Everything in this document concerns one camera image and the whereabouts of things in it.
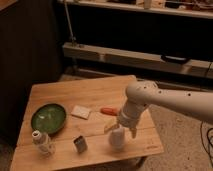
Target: cable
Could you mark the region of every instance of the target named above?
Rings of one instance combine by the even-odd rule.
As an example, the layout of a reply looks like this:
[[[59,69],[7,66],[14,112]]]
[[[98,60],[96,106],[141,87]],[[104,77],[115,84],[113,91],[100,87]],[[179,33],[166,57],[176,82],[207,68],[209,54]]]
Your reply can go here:
[[[213,135],[211,135],[211,132],[213,131],[213,128],[209,128],[206,132],[206,139],[207,139],[207,143],[208,143],[207,147],[206,147],[204,144],[204,139],[203,139],[203,123],[204,122],[201,122],[201,124],[200,124],[201,143],[202,143],[204,150],[206,151],[206,153],[209,156],[209,160],[210,160],[211,166],[213,168],[213,156],[211,154],[211,149],[213,149],[213,143],[212,143]]]
[[[206,69],[206,71],[205,71],[205,73],[204,73],[204,75],[203,75],[203,80],[202,80],[202,82],[201,82],[201,84],[200,84],[200,91],[202,91],[202,88],[204,87],[207,74],[208,74],[208,72],[209,72],[210,69],[211,69],[211,65],[212,65],[212,62],[209,63],[209,66],[208,66],[208,68]]]

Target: wall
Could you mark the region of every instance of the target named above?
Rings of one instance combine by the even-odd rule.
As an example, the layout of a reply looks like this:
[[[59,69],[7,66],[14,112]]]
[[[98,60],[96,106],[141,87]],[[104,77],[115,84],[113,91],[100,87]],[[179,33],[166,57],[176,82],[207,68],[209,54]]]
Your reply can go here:
[[[51,0],[19,0],[0,11],[0,137],[15,144],[31,85],[61,72]]]

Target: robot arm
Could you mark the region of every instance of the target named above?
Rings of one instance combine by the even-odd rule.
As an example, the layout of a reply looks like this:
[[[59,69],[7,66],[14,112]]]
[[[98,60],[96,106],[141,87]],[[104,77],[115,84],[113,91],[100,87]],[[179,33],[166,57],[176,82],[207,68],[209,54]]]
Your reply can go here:
[[[159,89],[152,81],[134,82],[126,88],[127,101],[117,120],[136,136],[141,113],[150,105],[173,111],[213,124],[213,93]]]

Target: wooden table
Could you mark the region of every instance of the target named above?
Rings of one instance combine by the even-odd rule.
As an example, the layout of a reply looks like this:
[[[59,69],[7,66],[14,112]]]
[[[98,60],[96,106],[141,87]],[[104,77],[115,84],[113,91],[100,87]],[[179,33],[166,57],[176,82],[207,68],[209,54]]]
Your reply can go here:
[[[114,151],[108,144],[104,125],[114,116],[103,115],[99,109],[106,106],[120,108],[126,100],[125,87],[133,81],[136,81],[134,76],[118,76],[34,85],[11,170],[60,170],[162,153],[163,146],[148,110],[142,114],[135,139],[131,138],[129,130],[126,129],[126,144],[122,151]],[[54,155],[44,157],[32,144],[30,122],[33,113],[48,103],[64,106],[67,122],[64,128],[52,137],[56,147]],[[70,115],[75,105],[92,109],[88,120]],[[73,144],[73,140],[79,135],[85,137],[88,145],[88,150],[80,155]]]

